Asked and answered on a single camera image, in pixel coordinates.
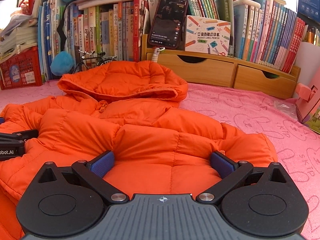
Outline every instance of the drawer handle cutout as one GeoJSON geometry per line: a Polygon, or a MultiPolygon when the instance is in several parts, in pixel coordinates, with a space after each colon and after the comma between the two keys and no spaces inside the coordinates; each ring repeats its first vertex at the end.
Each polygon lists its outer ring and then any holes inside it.
{"type": "Polygon", "coordinates": [[[264,74],[264,76],[268,79],[274,79],[274,78],[278,78],[279,75],[276,75],[276,74],[273,74],[273,73],[270,73],[270,72],[267,72],[267,71],[264,71],[264,70],[261,70],[262,73],[264,74]]]}
{"type": "Polygon", "coordinates": [[[182,55],[178,55],[178,57],[186,63],[201,63],[206,60],[206,58],[203,58],[203,57],[192,57],[192,56],[182,56],[182,55]]]}

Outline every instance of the plastic bag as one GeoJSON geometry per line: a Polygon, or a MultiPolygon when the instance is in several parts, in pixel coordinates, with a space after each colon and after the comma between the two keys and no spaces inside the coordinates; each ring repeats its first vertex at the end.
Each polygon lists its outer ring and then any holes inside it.
{"type": "Polygon", "coordinates": [[[294,120],[298,120],[297,118],[297,109],[295,104],[287,103],[287,102],[280,102],[280,101],[274,101],[274,107],[275,109],[287,114],[294,120]]]}

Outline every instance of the pink bedsheet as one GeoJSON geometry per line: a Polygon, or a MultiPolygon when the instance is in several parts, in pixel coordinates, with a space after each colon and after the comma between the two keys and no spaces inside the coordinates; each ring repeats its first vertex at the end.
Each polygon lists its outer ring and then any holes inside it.
{"type": "MultiPolygon", "coordinates": [[[[56,83],[0,91],[0,111],[8,103],[23,104],[62,95],[56,83]]],[[[308,202],[310,214],[302,234],[308,240],[319,240],[320,135],[276,110],[275,100],[278,99],[259,92],[189,84],[188,96],[180,108],[208,115],[246,133],[266,134],[278,152],[279,161],[308,202]]]]}

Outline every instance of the quilted down jacket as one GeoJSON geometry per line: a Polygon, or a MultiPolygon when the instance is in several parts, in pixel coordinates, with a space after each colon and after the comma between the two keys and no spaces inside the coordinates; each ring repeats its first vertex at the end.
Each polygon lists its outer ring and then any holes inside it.
{"type": "Polygon", "coordinates": [[[26,154],[0,162],[0,239],[23,233],[15,206],[44,162],[70,166],[106,150],[115,166],[104,179],[127,193],[200,192],[221,180],[210,167],[213,151],[234,161],[266,167],[277,161],[264,134],[241,130],[205,115],[178,108],[188,84],[171,70],[150,61],[112,62],[66,74],[58,83],[66,94],[9,104],[0,116],[0,132],[37,129],[26,154]]]}

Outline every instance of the phone screen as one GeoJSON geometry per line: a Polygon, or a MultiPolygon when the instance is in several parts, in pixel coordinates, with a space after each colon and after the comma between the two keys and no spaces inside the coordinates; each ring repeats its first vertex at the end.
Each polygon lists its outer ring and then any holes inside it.
{"type": "Polygon", "coordinates": [[[177,47],[186,10],[187,0],[160,0],[150,33],[150,43],[177,47]]]}

